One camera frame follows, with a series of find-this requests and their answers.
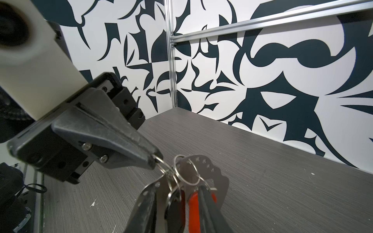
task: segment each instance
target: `camera lens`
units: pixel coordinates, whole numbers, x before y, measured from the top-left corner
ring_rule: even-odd
[[[28,38],[26,22],[9,5],[0,3],[0,45],[18,46]]]

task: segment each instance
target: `vertical metal post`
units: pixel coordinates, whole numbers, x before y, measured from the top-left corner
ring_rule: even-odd
[[[175,44],[171,43],[173,36],[173,17],[172,17],[172,0],[164,0],[165,17],[166,17],[166,37],[167,37],[167,55],[170,74],[170,95],[172,107],[178,106],[177,88],[176,88],[176,66],[175,66]]]

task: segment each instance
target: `horizontal metal bar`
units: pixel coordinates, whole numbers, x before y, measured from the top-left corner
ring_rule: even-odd
[[[316,19],[327,16],[343,15],[352,12],[373,9],[373,1],[367,0],[338,0],[309,6],[275,15],[265,16],[257,19],[250,19],[238,23],[232,23],[203,31],[187,33],[184,35],[170,37],[171,43],[213,37],[218,35],[231,34],[240,31],[248,31],[269,26],[298,22],[308,19]]]

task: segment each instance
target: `red key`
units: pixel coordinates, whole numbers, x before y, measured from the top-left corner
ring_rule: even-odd
[[[216,203],[216,196],[211,194]],[[201,233],[200,229],[200,211],[198,209],[198,192],[194,192],[189,199],[189,233]]]

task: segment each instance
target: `paint speck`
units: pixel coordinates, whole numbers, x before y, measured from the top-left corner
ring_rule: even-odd
[[[97,200],[97,198],[93,201],[93,203],[92,203],[92,205],[90,207],[92,207],[92,206],[95,205],[96,200]]]
[[[113,232],[112,232],[112,233],[114,233],[114,231],[115,231],[115,228],[116,228],[116,224],[115,224],[115,227],[114,227],[114,230],[113,230]]]

